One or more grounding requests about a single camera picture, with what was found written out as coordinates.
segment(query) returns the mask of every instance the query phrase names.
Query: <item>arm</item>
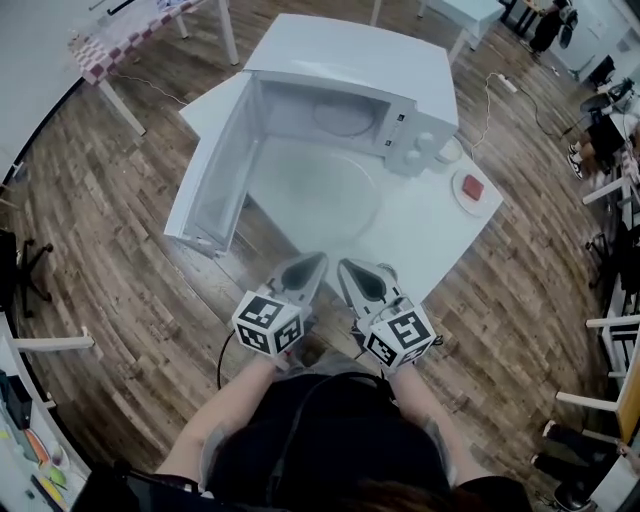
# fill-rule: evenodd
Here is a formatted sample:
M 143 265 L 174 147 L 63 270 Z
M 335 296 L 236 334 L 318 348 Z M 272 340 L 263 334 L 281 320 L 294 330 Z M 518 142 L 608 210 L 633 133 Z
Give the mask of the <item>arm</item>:
M 558 7 L 558 4 L 554 3 L 551 7 L 549 7 L 548 9 L 541 9 L 540 12 L 538 13 L 540 16 L 546 16 L 547 14 L 551 14 L 554 12 L 558 12 L 560 10 L 560 7 Z
M 629 461 L 631 469 L 633 469 L 636 476 L 640 478 L 640 457 L 633 453 L 631 448 L 624 443 L 618 443 L 618 453 Z
M 424 427 L 428 419 L 437 423 L 440 435 L 458 471 L 456 485 L 476 478 L 491 476 L 474 460 L 451 416 L 438 402 L 412 364 L 400 367 L 395 374 L 389 377 L 389 383 L 398 401 L 400 412 L 407 421 L 415 423 L 420 428 Z
M 229 436 L 246 426 L 273 382 L 274 361 L 256 356 L 189 420 L 156 473 L 200 481 L 200 454 L 209 435 L 223 428 Z

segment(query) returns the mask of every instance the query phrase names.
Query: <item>power strip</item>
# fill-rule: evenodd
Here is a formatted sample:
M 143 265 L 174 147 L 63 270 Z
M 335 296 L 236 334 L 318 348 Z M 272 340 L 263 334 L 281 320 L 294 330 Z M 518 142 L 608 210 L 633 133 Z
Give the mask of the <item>power strip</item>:
M 515 94 L 515 93 L 517 93 L 517 92 L 518 92 L 518 88 L 517 88 L 515 85 L 513 85 L 513 84 L 509 81 L 509 79 L 508 79 L 506 76 L 504 76 L 503 74 L 499 74 L 499 75 L 498 75 L 498 80 L 500 80 L 500 83 L 504 86 L 504 88 L 505 88 L 507 91 L 509 91 L 509 92 L 511 92 L 511 93 L 513 93 L 513 94 Z

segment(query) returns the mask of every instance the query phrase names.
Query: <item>small plate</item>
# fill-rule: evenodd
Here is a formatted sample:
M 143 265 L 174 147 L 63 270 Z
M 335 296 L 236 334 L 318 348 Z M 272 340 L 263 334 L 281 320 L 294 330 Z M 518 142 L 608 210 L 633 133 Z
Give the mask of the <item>small plate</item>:
M 471 175 L 484 185 L 484 191 L 479 201 L 474 201 L 462 190 L 464 179 Z M 474 217 L 484 217 L 492 208 L 492 202 L 489 200 L 489 184 L 487 178 L 480 173 L 471 169 L 458 169 L 451 178 L 451 188 L 453 189 L 453 197 L 456 198 L 460 206 Z

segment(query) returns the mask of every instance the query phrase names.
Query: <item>open microwave door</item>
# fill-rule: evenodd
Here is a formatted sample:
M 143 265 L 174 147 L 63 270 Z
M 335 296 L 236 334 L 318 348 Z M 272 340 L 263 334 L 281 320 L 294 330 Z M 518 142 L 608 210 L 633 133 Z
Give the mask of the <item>open microwave door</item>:
M 229 250 L 253 160 L 264 140 L 258 84 L 239 73 L 207 93 L 202 132 L 165 226 L 165 235 L 213 258 Z

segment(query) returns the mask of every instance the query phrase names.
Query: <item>hair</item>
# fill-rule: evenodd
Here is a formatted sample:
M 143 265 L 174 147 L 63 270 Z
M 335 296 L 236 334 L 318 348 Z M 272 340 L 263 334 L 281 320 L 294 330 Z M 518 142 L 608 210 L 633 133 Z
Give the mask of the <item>hair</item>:
M 340 500 L 335 512 L 492 512 L 478 497 L 462 489 L 447 496 L 396 482 L 366 481 L 359 492 Z

